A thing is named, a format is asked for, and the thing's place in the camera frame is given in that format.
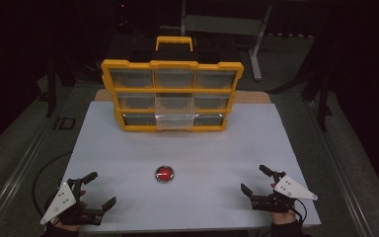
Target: plastic drawer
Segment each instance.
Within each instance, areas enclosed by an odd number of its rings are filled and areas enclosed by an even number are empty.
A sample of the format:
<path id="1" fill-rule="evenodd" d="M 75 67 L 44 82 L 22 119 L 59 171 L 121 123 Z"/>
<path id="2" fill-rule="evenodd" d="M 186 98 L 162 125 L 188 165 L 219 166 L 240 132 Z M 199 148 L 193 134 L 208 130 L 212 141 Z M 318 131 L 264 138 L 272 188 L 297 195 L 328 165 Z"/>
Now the plastic drawer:
<path id="1" fill-rule="evenodd" d="M 153 113 L 124 113 L 125 125 L 156 125 L 155 114 Z"/>
<path id="2" fill-rule="evenodd" d="M 119 105 L 123 109 L 153 109 L 154 93 L 117 93 Z"/>
<path id="3" fill-rule="evenodd" d="M 196 114 L 193 120 L 194 126 L 222 125 L 224 114 Z"/>
<path id="4" fill-rule="evenodd" d="M 155 85 L 160 88 L 192 88 L 193 71 L 189 69 L 154 70 Z"/>
<path id="5" fill-rule="evenodd" d="M 152 71 L 150 69 L 111 69 L 114 85 L 117 87 L 148 88 L 152 87 Z"/>
<path id="6" fill-rule="evenodd" d="M 197 71 L 195 88 L 231 88 L 235 75 L 236 71 Z"/>
<path id="7" fill-rule="evenodd" d="M 207 94 L 195 93 L 193 95 L 195 107 L 197 109 L 217 109 L 224 110 L 227 108 L 229 94 Z"/>
<path id="8" fill-rule="evenodd" d="M 159 129 L 176 130 L 190 129 L 193 127 L 194 114 L 162 114 L 156 115 Z"/>
<path id="9" fill-rule="evenodd" d="M 192 93 L 157 93 L 156 111 L 159 113 L 192 113 Z"/>

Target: white table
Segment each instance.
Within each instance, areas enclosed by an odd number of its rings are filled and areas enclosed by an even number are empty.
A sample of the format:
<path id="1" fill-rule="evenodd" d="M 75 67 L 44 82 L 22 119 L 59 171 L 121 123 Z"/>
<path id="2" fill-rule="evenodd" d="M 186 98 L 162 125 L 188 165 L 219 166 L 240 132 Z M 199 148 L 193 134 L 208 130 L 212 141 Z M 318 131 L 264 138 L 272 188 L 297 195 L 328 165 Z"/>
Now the white table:
<path id="1" fill-rule="evenodd" d="M 83 231 L 151 232 L 254 229 L 270 225 L 268 213 L 252 210 L 240 185 L 267 196 L 273 182 L 258 167 L 285 171 L 304 185 L 279 114 L 273 104 L 234 104 L 221 132 L 123 132 L 112 102 L 92 102 L 64 181 L 91 172 L 99 177 L 82 200 L 99 208 L 112 197 L 117 204 L 101 226 Z M 175 178 L 160 184 L 155 171 L 171 166 Z M 303 201 L 305 225 L 320 219 L 312 201 Z M 301 205 L 297 209 L 304 212 Z"/>

